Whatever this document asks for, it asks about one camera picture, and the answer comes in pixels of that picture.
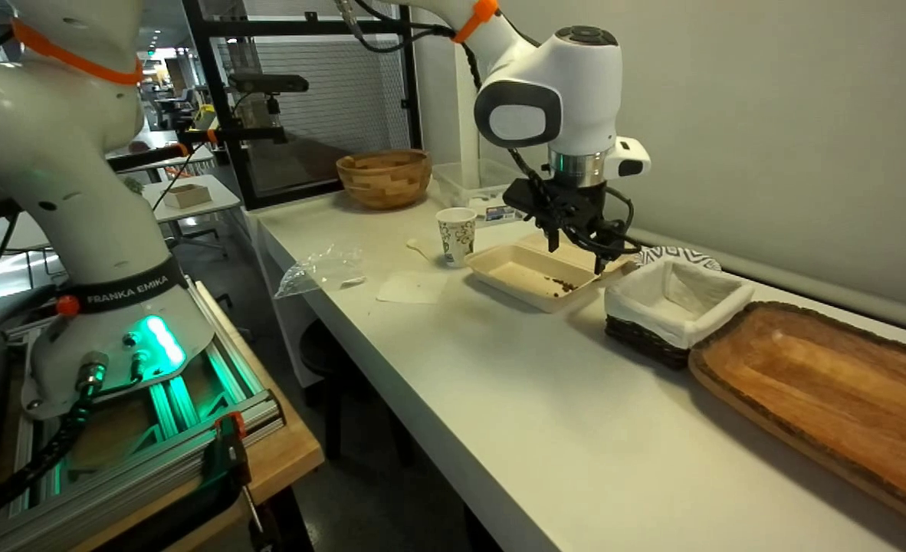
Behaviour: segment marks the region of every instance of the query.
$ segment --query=clear plastic container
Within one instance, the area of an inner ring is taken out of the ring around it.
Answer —
[[[465,185],[460,163],[443,163],[432,167],[432,175],[439,184],[443,202],[450,207],[470,207],[477,213],[478,226],[511,222],[524,216],[504,203],[504,192],[515,179],[524,175],[496,161],[478,161],[480,186]]]

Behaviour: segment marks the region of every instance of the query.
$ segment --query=black and white patterned plate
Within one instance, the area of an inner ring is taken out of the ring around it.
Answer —
[[[709,270],[722,271],[719,261],[715,261],[701,251],[686,248],[646,248],[636,256],[636,263],[640,266],[649,265],[660,258],[680,258],[681,261],[691,262]]]

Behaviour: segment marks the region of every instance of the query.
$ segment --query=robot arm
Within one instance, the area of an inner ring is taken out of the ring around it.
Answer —
[[[488,141],[511,151],[526,174],[505,193],[505,202],[536,219],[549,249],[562,231],[596,254],[597,273],[608,261],[635,252],[625,248],[625,221],[602,211],[610,179],[645,173],[650,157],[638,140],[617,136],[622,52],[610,32],[594,27],[559,29],[542,44],[523,36],[495,0],[407,0],[439,15],[456,32],[474,63],[478,85],[474,121]],[[345,21],[361,35],[349,0],[337,0]],[[544,179],[516,149],[548,146]]]

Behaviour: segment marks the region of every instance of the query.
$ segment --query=franka emika robot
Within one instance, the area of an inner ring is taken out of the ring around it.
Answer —
[[[382,50],[362,36],[350,0],[335,2],[356,38]],[[526,175],[505,202],[536,221],[550,249],[563,233],[596,255],[597,273],[638,251],[625,235],[632,203],[607,186],[650,168],[638,140],[615,132],[622,53],[613,35],[566,27],[537,43],[496,0],[402,2],[449,27],[391,20],[354,2],[394,25],[464,46],[478,87],[478,130],[508,148]],[[83,409],[97,399],[179,374],[211,342],[212,326],[186,290],[149,203],[105,158],[142,128],[134,46],[142,0],[9,3],[25,51],[21,63],[0,63],[0,198],[14,199],[40,225],[71,283],[63,315],[30,350],[32,378],[21,402],[36,419],[87,419]],[[550,178],[515,150],[540,144],[548,146],[542,170]],[[604,219],[607,193],[627,204],[626,220]]]

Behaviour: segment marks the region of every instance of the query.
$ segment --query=paper cup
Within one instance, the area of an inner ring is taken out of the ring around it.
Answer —
[[[443,241],[446,264],[457,268],[466,266],[464,259],[474,252],[474,234],[477,231],[477,213],[467,207],[453,207],[436,213],[439,238]]]

